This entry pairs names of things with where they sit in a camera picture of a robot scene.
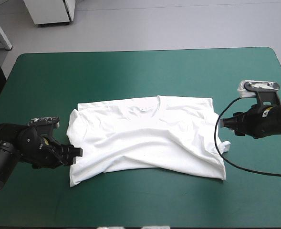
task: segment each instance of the black cable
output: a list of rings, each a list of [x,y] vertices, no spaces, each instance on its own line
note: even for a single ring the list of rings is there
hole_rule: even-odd
[[[223,158],[224,161],[226,161],[228,164],[238,168],[238,169],[241,169],[241,170],[244,170],[244,171],[247,171],[247,172],[251,172],[251,173],[257,173],[257,174],[262,174],[262,175],[267,175],[267,176],[275,176],[275,177],[281,177],[281,174],[278,174],[278,173],[267,173],[267,172],[262,172],[262,171],[257,171],[257,170],[252,170],[252,169],[248,169],[248,168],[244,168],[244,167],[241,167],[241,166],[238,166],[234,163],[232,163],[231,161],[229,161],[228,159],[226,159],[221,153],[220,153],[220,150],[217,146],[217,128],[218,128],[218,123],[222,117],[222,115],[231,107],[231,105],[233,105],[236,101],[238,101],[239,99],[241,98],[237,98],[235,99],[234,101],[232,101],[225,109],[224,111],[222,111],[222,113],[219,115],[218,119],[217,119],[217,122],[216,122],[216,126],[215,126],[215,147],[217,149],[217,152],[219,153],[219,155],[221,156],[221,158]]]

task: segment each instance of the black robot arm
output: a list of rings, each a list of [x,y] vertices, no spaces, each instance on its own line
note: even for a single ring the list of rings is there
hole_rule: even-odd
[[[257,104],[247,112],[236,112],[233,117],[220,120],[221,127],[235,131],[235,135],[262,138],[281,135],[281,103],[276,82],[242,81],[238,91],[241,98],[256,97]]]
[[[33,168],[56,168],[70,166],[82,156],[81,148],[54,139],[52,132],[58,127],[58,117],[35,118],[28,125],[0,124],[0,190],[19,161]]]

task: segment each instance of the white t-shirt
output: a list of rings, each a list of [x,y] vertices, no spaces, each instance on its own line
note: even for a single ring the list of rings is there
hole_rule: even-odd
[[[78,104],[67,135],[83,149],[71,187],[102,172],[161,167],[226,179],[214,145],[218,115],[211,98],[156,96]],[[230,142],[217,139],[221,152]]]

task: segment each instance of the green table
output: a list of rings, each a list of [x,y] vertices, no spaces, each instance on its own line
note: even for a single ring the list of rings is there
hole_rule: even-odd
[[[0,96],[0,123],[59,116],[55,137],[67,144],[78,103],[155,95],[212,97],[217,113],[238,97],[244,79],[276,81],[281,66],[270,48],[23,54]],[[255,99],[233,105],[247,111]],[[253,140],[228,129],[227,157],[281,173],[281,135]],[[281,227],[281,178],[237,170],[227,180],[163,169],[100,174],[69,187],[69,168],[33,170],[19,163],[0,191],[0,226]]]

